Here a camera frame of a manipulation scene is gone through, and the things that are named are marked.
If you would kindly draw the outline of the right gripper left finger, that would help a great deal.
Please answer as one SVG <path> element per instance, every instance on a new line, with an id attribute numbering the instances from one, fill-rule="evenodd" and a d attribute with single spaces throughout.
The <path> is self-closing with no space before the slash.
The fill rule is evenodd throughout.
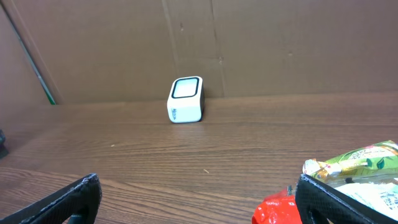
<path id="1" fill-rule="evenodd" d="M 88 174 L 3 219 L 1 224 L 94 224 L 102 190 L 97 174 Z"/>

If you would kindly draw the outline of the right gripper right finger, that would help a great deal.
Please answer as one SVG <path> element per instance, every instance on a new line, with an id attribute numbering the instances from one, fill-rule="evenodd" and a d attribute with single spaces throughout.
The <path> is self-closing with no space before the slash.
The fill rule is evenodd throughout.
<path id="1" fill-rule="evenodd" d="M 297 182 L 295 203 L 304 224 L 397 224 L 307 174 L 302 174 Z"/>

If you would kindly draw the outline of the orange spaghetti packet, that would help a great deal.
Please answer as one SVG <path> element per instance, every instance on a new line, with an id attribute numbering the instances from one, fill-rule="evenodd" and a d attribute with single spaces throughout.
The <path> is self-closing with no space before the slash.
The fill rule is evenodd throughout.
<path id="1" fill-rule="evenodd" d="M 289 185 L 279 193 L 266 197 L 255 209 L 251 223 L 302 224 L 292 186 Z"/>

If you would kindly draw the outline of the green juice carton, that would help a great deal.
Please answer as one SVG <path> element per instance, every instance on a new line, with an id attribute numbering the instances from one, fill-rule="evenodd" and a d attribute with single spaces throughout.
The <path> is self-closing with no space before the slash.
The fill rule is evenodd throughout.
<path id="1" fill-rule="evenodd" d="M 325 162 L 309 159 L 302 172 L 321 182 L 350 177 L 374 177 L 397 173 L 397 144 L 388 140 L 339 155 Z"/>

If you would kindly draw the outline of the white cream tube gold cap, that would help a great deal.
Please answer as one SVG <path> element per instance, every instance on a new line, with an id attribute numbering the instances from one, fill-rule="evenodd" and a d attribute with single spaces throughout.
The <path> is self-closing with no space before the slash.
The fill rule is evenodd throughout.
<path id="1" fill-rule="evenodd" d="M 397 176 L 346 178 L 329 186 L 356 201 L 397 220 Z"/>

